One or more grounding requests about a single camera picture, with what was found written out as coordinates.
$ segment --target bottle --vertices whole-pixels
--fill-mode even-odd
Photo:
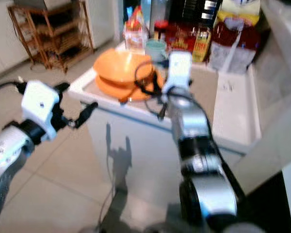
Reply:
[[[171,0],[152,0],[150,17],[150,36],[154,35],[154,27],[157,21],[169,19]]]
[[[154,24],[154,39],[159,41],[165,41],[166,29],[168,27],[168,21],[156,21]]]

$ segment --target wooden rack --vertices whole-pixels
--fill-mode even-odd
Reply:
[[[8,7],[8,12],[33,65],[36,62],[43,63],[46,69],[57,67],[66,73],[70,66],[94,51],[83,1],[75,1],[50,11],[12,5]],[[62,24],[52,25],[50,17],[65,12],[73,12],[75,16]],[[24,16],[25,20],[19,22],[18,15]],[[36,22],[36,16],[45,22]],[[86,24],[86,33],[79,30],[82,23]],[[84,39],[88,42],[87,46],[82,43]]]

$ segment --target tile floor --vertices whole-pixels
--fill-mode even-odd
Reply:
[[[114,47],[108,43],[93,55],[72,67],[66,75],[59,70],[44,70],[24,64],[5,75],[0,82],[18,76],[24,80],[41,80],[50,85],[72,82],[85,72],[99,54]],[[0,91],[0,130],[12,119],[21,120],[21,96],[13,87]],[[64,94],[62,106],[67,116],[77,117],[81,105]],[[77,233],[96,225],[110,186],[101,180],[86,126],[78,131],[64,129],[53,142],[38,146],[25,167],[15,176],[7,202],[0,216],[0,233]],[[154,223],[168,219],[173,228],[193,232],[179,220],[178,212],[153,206],[128,194],[119,193],[108,201],[103,225],[108,232],[142,232]]]

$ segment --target wooden shelf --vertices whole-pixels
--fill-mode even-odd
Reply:
[[[81,43],[82,35],[78,32],[67,33],[60,38],[55,39],[56,48],[54,47],[52,41],[45,42],[43,48],[46,51],[54,51],[57,54],[61,54],[67,51],[69,48],[77,46]]]
[[[29,6],[20,6],[20,5],[12,5],[12,6],[9,6],[8,9],[25,10],[25,11],[30,11],[31,13],[36,14],[36,15],[52,16],[52,15],[62,13],[64,11],[67,11],[69,9],[72,9],[72,8],[78,7],[78,6],[79,6],[79,3],[76,1],[76,2],[72,2],[72,3],[68,3],[64,6],[59,6],[55,9],[49,10],[49,11],[46,9],[37,9],[37,8],[29,7]]]
[[[49,11],[18,5],[9,6],[8,11],[33,64],[41,62],[46,69],[58,67],[66,73],[68,67],[94,50],[84,1],[74,1]],[[17,20],[15,13],[19,11],[26,17],[25,21]],[[81,22],[87,28],[85,34],[78,28]],[[25,30],[29,30],[32,38],[25,39]],[[90,48],[82,45],[85,36],[89,38]]]
[[[74,55],[73,57],[65,57],[65,56],[61,56],[62,61],[64,63],[64,67],[65,68],[69,68],[72,65],[74,65],[75,63],[79,62],[80,60],[84,59],[86,56],[88,56],[89,54],[91,54],[93,52],[93,50],[89,47],[82,47],[81,50]],[[51,62],[52,65],[54,67],[59,67],[61,68],[62,65],[60,64],[59,60],[54,60],[53,62]]]
[[[48,35],[48,36],[58,36],[64,32],[69,31],[72,28],[77,27],[78,23],[85,21],[84,18],[76,18],[73,21],[70,21],[68,23],[65,23],[62,26],[56,27],[56,28],[52,28],[53,30],[53,35],[51,35],[51,32],[49,31],[47,25],[38,25],[37,26],[37,32],[39,34],[44,34],[44,35]]]

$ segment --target red package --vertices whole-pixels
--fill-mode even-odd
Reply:
[[[167,50],[183,50],[193,53],[196,36],[193,25],[170,24],[166,29]]]

